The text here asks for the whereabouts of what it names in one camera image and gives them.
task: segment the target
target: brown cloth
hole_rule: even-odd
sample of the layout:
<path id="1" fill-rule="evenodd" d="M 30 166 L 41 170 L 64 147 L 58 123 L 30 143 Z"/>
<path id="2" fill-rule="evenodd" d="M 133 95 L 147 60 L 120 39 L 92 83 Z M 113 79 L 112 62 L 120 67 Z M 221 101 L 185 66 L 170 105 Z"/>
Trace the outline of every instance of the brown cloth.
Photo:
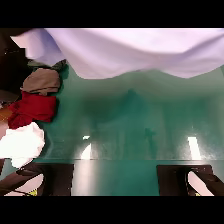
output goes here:
<path id="1" fill-rule="evenodd" d="M 49 92 L 58 92 L 59 87 L 60 78 L 57 71 L 39 68 L 24 80 L 20 89 L 46 96 Z"/>

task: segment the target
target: crumpled white cloth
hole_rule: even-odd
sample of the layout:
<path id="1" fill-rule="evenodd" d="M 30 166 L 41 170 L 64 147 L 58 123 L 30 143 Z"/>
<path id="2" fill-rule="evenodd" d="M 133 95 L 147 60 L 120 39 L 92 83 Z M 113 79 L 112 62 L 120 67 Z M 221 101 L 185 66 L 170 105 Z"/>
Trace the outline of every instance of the crumpled white cloth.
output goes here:
<path id="1" fill-rule="evenodd" d="M 39 62 L 66 58 L 85 79 L 150 69 L 190 78 L 224 64 L 223 28 L 46 28 L 12 39 Z"/>
<path id="2" fill-rule="evenodd" d="M 11 158 L 12 165 L 21 168 L 40 155 L 44 144 L 44 131 L 35 122 L 16 130 L 7 129 L 0 140 L 0 158 Z"/>

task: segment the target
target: white cloth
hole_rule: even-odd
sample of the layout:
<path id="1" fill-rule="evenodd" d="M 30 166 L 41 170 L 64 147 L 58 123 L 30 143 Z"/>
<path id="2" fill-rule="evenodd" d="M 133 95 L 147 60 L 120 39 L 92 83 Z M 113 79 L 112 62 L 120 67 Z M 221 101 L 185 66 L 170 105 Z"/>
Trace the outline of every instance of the white cloth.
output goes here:
<path id="1" fill-rule="evenodd" d="M 47 45 L 40 36 L 46 34 L 40 33 L 47 32 L 53 38 L 48 39 L 45 50 Z M 34 33 L 39 37 L 29 38 Z M 190 78 L 224 64 L 223 28 L 46 28 L 13 40 L 26 47 L 27 57 L 43 63 L 48 63 L 48 56 L 54 53 L 58 58 L 65 57 L 85 79 L 150 69 Z"/>
<path id="2" fill-rule="evenodd" d="M 40 155 L 44 144 L 44 131 L 35 122 L 7 129 L 0 141 L 0 158 L 11 158 L 12 165 L 21 168 Z"/>

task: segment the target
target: green table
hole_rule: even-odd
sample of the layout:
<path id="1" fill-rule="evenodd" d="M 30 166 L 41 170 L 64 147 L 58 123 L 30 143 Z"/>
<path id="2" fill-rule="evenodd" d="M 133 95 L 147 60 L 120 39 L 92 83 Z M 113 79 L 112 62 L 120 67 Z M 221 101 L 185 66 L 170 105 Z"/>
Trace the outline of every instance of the green table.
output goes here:
<path id="1" fill-rule="evenodd" d="M 222 68 L 191 79 L 150 71 L 85 80 L 69 67 L 61 77 L 53 122 L 38 122 L 46 145 L 35 161 L 75 162 L 72 194 L 158 195 L 160 161 L 199 160 L 223 178 Z M 82 191 L 79 182 L 90 174 L 77 170 L 86 166 L 92 178 Z M 130 188 L 129 180 L 139 185 Z"/>

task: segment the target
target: red cloth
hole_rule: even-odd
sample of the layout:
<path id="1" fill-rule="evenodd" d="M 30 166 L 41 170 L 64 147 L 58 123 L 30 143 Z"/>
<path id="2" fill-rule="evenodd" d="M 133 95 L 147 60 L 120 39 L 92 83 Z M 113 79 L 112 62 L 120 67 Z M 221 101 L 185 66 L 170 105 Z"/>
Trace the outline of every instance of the red cloth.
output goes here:
<path id="1" fill-rule="evenodd" d="M 55 107 L 55 96 L 42 96 L 22 91 L 22 100 L 9 106 L 13 112 L 8 119 L 9 128 L 17 129 L 30 124 L 33 120 L 51 122 Z"/>

